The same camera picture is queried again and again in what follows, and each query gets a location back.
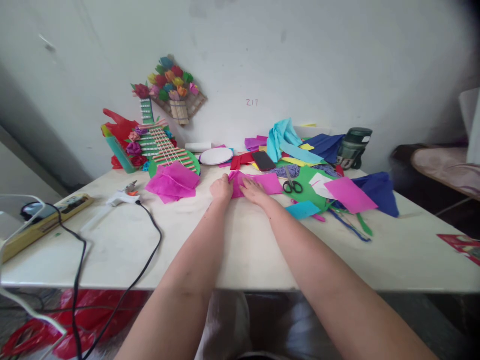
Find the white table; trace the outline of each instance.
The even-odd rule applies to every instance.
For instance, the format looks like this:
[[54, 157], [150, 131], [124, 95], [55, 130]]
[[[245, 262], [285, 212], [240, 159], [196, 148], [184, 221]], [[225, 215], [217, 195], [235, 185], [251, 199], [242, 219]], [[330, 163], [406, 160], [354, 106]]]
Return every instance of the white table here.
[[[251, 166], [242, 166], [241, 171], [258, 174]], [[136, 286], [140, 290], [153, 290], [207, 210], [212, 199], [210, 185], [229, 172], [228, 167], [202, 167], [197, 196], [165, 205], [156, 195], [143, 190], [150, 180], [146, 172], [128, 175], [123, 170], [112, 170], [78, 191], [89, 194], [96, 201], [65, 225], [79, 231], [117, 189], [138, 180], [142, 202], [164, 233], [159, 253]], [[356, 178], [365, 173], [350, 170], [347, 175]], [[397, 193], [395, 196], [401, 215], [417, 216], [396, 219], [378, 210], [364, 213], [363, 218], [374, 233], [371, 243], [362, 242], [330, 213], [325, 215], [326, 223], [311, 217], [302, 223], [377, 291], [478, 293], [480, 267], [437, 236], [460, 232], [403, 196]], [[283, 194], [274, 195], [274, 198], [285, 207], [291, 205], [290, 198]], [[358, 224], [356, 217], [350, 218]], [[258, 206], [245, 198], [232, 200], [226, 223], [219, 288], [298, 289], [276, 244], [268, 218]], [[144, 267], [159, 239], [147, 213], [133, 204], [113, 209], [84, 236], [91, 242], [91, 248], [80, 285], [90, 289], [126, 289]], [[5, 286], [71, 288], [81, 249], [78, 240], [61, 228], [55, 229], [7, 262], [2, 282]]]

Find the red plastic bag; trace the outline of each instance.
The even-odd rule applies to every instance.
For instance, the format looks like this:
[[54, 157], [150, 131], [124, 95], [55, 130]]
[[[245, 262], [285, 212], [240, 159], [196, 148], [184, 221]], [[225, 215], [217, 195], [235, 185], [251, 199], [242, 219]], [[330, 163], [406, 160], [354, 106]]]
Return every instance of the red plastic bag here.
[[[60, 300], [60, 309], [71, 309], [73, 304], [73, 289], [65, 291]], [[90, 349], [95, 339], [100, 335], [124, 294], [121, 290], [80, 290], [77, 307], [110, 307], [80, 309], [75, 313], [76, 324], [80, 334], [81, 348], [85, 352]], [[146, 291], [130, 291], [113, 317], [100, 342], [104, 342], [122, 331], [140, 311], [148, 297]], [[64, 311], [52, 316], [67, 329], [67, 336], [56, 347], [53, 354], [60, 359], [71, 359], [77, 356], [77, 345], [72, 328], [72, 311]], [[21, 338], [28, 338], [18, 344]], [[2, 349], [3, 357], [11, 357], [24, 352], [37, 351], [53, 345], [61, 334], [50, 324], [32, 319], [18, 329]]]

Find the green thermos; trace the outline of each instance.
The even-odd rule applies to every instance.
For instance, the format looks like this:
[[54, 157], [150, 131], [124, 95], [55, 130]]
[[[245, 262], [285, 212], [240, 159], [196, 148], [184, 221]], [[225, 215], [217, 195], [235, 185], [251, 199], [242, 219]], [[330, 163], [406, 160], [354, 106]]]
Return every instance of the green thermos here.
[[373, 130], [364, 127], [352, 127], [341, 142], [336, 163], [344, 170], [360, 169], [362, 155], [370, 142]]

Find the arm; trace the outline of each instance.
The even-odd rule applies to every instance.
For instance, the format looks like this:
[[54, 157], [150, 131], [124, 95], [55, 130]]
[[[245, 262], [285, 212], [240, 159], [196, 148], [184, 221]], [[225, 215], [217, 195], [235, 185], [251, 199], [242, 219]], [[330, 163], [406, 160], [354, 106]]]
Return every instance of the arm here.
[[210, 191], [213, 202], [140, 312], [117, 360], [195, 357], [222, 265], [225, 212], [233, 193], [228, 176]]
[[404, 320], [333, 250], [244, 179], [240, 189], [270, 219], [301, 291], [346, 360], [436, 359]]

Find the glue stick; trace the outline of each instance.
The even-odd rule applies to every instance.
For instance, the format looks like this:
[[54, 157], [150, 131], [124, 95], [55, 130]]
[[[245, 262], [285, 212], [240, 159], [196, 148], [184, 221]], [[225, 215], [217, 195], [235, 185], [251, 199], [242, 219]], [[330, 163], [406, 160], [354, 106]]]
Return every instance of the glue stick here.
[[112, 134], [109, 128], [105, 125], [101, 126], [101, 131], [103, 132], [103, 136], [105, 137], [106, 142], [110, 145], [110, 149], [113, 151], [115, 156], [118, 158], [118, 161], [123, 166], [123, 169], [127, 174], [132, 174], [137, 171], [137, 168], [133, 166], [132, 162], [130, 161], [129, 156], [125, 152], [122, 145], [120, 145], [117, 138]]

